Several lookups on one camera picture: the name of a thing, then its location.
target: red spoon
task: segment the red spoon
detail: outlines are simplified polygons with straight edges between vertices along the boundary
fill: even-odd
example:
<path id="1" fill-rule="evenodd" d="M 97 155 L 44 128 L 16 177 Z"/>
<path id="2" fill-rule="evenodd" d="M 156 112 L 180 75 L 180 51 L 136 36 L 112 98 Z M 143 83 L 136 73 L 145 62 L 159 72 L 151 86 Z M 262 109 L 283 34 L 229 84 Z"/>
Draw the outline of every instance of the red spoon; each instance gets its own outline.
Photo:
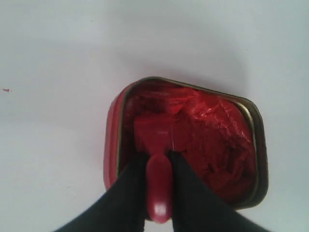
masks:
<path id="1" fill-rule="evenodd" d="M 134 120 L 135 146 L 150 159 L 146 166 L 146 201 L 150 218 L 157 223 L 172 213 L 173 172 L 166 154 L 173 149 L 173 118 L 167 114 L 146 114 Z"/>

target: white surface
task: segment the white surface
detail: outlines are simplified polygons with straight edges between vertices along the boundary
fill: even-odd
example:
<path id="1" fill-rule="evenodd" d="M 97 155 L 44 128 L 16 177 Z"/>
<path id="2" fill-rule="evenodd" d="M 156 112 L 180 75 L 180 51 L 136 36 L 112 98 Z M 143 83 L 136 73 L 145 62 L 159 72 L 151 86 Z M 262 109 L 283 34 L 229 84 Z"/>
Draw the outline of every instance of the white surface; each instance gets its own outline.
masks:
<path id="1" fill-rule="evenodd" d="M 0 35 L 0 231 L 51 231 L 99 198 L 109 105 L 150 75 L 253 100 L 270 185 L 241 213 L 309 231 L 309 1 L 2 0 Z"/>

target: crumpled red material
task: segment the crumpled red material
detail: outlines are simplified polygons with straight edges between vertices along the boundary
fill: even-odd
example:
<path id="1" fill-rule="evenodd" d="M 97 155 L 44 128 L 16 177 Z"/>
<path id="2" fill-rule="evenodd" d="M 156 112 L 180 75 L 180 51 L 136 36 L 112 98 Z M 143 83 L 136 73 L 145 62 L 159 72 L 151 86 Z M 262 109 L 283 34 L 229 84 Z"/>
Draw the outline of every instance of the crumpled red material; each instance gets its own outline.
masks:
<path id="1" fill-rule="evenodd" d="M 123 111 L 121 167 L 135 151 L 134 117 L 149 113 L 173 116 L 174 150 L 181 152 L 198 177 L 227 203 L 241 201 L 252 190 L 257 174 L 255 148 L 239 109 L 219 95 L 168 82 L 145 82 L 128 96 Z"/>

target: red plastic handle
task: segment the red plastic handle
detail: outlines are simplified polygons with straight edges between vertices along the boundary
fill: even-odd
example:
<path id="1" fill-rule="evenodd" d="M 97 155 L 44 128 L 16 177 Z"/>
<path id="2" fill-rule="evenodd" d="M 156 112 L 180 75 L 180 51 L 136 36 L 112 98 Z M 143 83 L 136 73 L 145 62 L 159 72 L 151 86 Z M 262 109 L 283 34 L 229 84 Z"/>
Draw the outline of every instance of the red plastic handle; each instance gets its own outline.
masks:
<path id="1" fill-rule="evenodd" d="M 164 223 L 172 214 L 173 172 L 165 155 L 151 156 L 146 166 L 147 210 L 150 218 Z"/>

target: metal tin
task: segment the metal tin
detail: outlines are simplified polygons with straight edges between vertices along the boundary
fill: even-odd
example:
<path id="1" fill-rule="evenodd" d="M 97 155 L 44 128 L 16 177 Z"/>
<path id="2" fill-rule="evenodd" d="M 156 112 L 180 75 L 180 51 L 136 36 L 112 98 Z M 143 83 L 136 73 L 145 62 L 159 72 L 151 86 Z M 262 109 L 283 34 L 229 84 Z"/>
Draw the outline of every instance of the metal tin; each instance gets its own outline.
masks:
<path id="1" fill-rule="evenodd" d="M 104 183 L 106 189 L 116 181 L 120 174 L 120 160 L 121 160 L 121 134 L 122 134 L 122 116 L 126 98 L 130 92 L 140 84 L 147 81 L 162 81 L 174 83 L 180 86 L 191 87 L 205 91 L 207 93 L 220 95 L 235 104 L 242 112 L 248 125 L 250 126 L 256 156 L 257 177 L 254 188 L 246 198 L 234 205 L 235 209 L 250 208 L 258 205 L 265 197 L 268 189 L 268 168 L 267 168 L 267 152 L 265 143 L 265 134 L 262 117 L 255 106 L 255 104 L 242 97 L 221 93 L 218 91 L 169 80 L 162 77 L 147 77 L 127 86 L 112 102 L 107 118 L 107 128 L 105 137 L 105 151 L 104 151 Z"/>

